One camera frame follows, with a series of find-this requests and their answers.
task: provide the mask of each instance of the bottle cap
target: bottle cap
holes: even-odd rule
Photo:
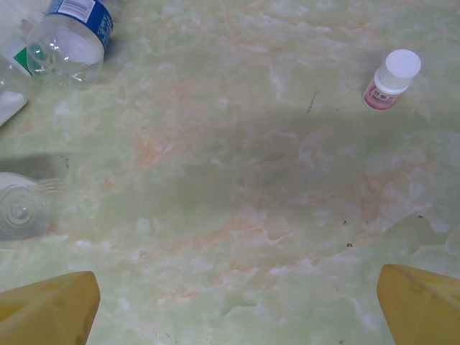
[[[388,88],[407,88],[421,67],[422,62],[414,52],[407,49],[395,50],[380,67],[379,79]]]

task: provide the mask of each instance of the marble table surface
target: marble table surface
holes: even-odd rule
[[[460,277],[459,56],[456,0],[130,1],[97,85],[0,128],[0,170],[64,183],[0,290],[94,271],[88,345],[392,344],[383,264]]]

